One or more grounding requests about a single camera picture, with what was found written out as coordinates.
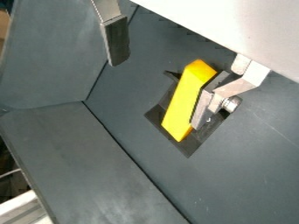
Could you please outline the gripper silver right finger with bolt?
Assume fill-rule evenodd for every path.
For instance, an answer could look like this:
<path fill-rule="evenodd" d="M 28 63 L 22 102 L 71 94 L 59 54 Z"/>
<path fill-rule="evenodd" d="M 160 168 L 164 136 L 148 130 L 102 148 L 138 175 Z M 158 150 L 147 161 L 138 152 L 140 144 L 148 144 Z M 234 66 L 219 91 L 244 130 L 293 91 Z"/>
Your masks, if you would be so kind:
<path fill-rule="evenodd" d="M 230 73 L 223 71 L 200 91 L 194 106 L 191 126 L 199 130 L 220 109 L 230 113 L 240 104 L 238 95 L 260 86 L 271 69 L 239 54 L 232 62 L 231 71 L 239 76 L 230 80 Z"/>

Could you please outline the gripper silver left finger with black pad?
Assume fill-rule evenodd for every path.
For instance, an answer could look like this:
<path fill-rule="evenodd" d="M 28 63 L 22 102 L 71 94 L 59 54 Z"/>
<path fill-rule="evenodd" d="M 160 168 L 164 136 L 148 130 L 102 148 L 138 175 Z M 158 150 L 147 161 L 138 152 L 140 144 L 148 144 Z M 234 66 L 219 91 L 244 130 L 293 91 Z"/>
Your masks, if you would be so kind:
<path fill-rule="evenodd" d="M 116 67 L 130 57 L 127 16 L 120 11 L 118 0 L 90 1 L 98 14 L 108 64 Z"/>

